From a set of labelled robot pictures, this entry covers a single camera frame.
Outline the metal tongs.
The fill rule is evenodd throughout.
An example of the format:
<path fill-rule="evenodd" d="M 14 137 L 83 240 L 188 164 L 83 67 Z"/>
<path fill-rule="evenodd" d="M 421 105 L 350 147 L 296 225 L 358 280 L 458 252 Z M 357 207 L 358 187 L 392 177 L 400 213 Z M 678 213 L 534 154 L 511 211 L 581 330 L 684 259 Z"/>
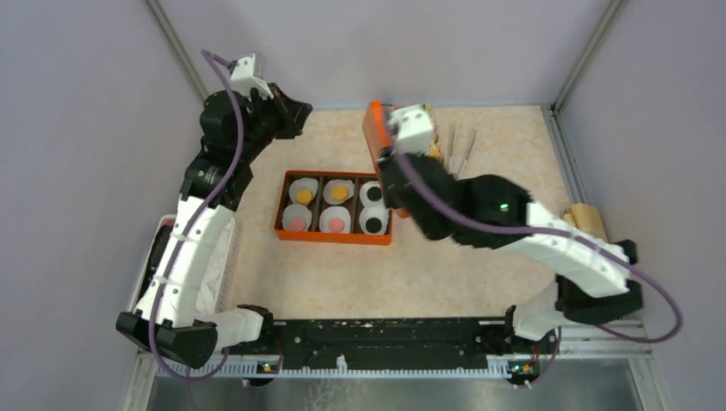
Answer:
<path fill-rule="evenodd" d="M 478 135 L 474 125 L 457 122 L 449 135 L 446 148 L 446 164 L 454 177 L 460 177 L 466 169 Z"/>

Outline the orange cookie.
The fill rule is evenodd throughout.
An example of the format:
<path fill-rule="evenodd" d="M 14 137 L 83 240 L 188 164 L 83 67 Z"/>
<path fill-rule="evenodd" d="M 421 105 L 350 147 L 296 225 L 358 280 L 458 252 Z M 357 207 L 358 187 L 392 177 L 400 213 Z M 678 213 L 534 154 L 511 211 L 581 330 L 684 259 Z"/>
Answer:
<path fill-rule="evenodd" d="M 349 190 L 346 186 L 343 185 L 335 185 L 331 189 L 330 196 L 335 202 L 344 202 L 348 199 Z"/>
<path fill-rule="evenodd" d="M 312 190 L 303 188 L 296 193 L 295 201 L 303 206 L 308 206 L 314 198 Z"/>

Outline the orange box lid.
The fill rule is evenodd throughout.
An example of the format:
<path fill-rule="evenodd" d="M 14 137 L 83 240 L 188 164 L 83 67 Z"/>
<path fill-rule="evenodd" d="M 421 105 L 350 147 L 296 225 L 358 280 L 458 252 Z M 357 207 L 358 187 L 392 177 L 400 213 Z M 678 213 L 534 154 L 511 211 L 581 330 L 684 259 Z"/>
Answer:
<path fill-rule="evenodd" d="M 387 116 L 391 116 L 395 110 L 403 108 L 403 105 L 387 104 L 380 100 L 374 100 L 368 104 L 363 118 L 363 135 L 365 136 L 366 145 L 381 188 L 383 188 L 384 185 L 378 161 L 380 159 L 381 151 L 391 144 L 390 137 L 387 135 L 385 130 L 387 124 L 386 118 Z"/>

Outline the orange cookie box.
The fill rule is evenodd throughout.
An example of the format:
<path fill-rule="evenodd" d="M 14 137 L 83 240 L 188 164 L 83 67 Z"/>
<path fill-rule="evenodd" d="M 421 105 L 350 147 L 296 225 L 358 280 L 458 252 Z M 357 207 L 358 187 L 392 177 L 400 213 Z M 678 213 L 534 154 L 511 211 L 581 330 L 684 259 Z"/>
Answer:
<path fill-rule="evenodd" d="M 274 230 L 285 241 L 388 246 L 392 211 L 373 173 L 289 170 Z"/>

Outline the pink cookie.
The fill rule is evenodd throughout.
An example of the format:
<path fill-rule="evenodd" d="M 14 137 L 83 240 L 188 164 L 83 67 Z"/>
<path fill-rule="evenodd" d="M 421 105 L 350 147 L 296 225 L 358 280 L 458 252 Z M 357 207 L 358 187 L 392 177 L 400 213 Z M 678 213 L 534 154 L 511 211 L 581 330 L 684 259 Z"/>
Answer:
<path fill-rule="evenodd" d="M 346 223 L 341 218 L 332 218 L 328 222 L 327 228 L 330 233 L 342 233 L 346 229 Z"/>
<path fill-rule="evenodd" d="M 306 231 L 307 223 L 304 218 L 294 218 L 289 222 L 288 230 L 290 231 Z"/>

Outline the floral tray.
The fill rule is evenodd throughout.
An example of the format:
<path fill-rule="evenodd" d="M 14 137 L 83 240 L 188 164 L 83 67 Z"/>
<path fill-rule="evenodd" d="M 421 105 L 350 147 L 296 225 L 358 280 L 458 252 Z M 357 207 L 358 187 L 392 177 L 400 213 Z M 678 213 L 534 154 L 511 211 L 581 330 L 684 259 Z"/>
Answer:
<path fill-rule="evenodd" d="M 439 132 L 438 132 L 438 125 L 435 120 L 433 109 L 430 104 L 422 104 L 422 107 L 426 114 L 429 116 L 429 119 L 431 120 L 432 125 L 432 138 L 431 138 L 431 147 L 429 150 L 429 156 L 432 158 L 436 158 L 439 162 L 443 161 L 443 155 L 441 153 L 440 144 L 439 144 Z"/>

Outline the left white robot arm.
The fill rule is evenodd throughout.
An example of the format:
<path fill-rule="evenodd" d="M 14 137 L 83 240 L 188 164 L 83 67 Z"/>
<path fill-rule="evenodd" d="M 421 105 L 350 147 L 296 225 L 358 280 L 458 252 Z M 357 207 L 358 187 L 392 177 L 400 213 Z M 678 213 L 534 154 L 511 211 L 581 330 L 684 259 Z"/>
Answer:
<path fill-rule="evenodd" d="M 197 300 L 212 255 L 253 179 L 251 163 L 273 140 L 303 132 L 311 104 L 288 97 L 275 83 L 266 97 L 215 92 L 199 116 L 200 150 L 185 170 L 175 224 L 157 271 L 116 330 L 154 354 L 200 369 L 216 352 L 243 343 L 255 354 L 271 349 L 271 313 L 261 307 L 203 314 Z"/>

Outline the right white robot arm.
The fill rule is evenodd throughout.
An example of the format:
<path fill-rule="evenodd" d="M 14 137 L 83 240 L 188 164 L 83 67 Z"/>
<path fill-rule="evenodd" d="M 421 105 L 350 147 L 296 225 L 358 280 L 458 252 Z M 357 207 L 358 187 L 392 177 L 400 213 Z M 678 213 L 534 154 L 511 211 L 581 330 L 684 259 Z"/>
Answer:
<path fill-rule="evenodd" d="M 637 259 L 632 241 L 597 241 L 504 177 L 458 180 L 435 158 L 405 158 L 432 193 L 421 196 L 389 154 L 378 161 L 384 202 L 406 211 L 426 239 L 516 253 L 555 272 L 543 291 L 507 310 L 508 350 L 524 353 L 558 326 L 604 325 L 644 306 L 641 285 L 623 268 Z"/>

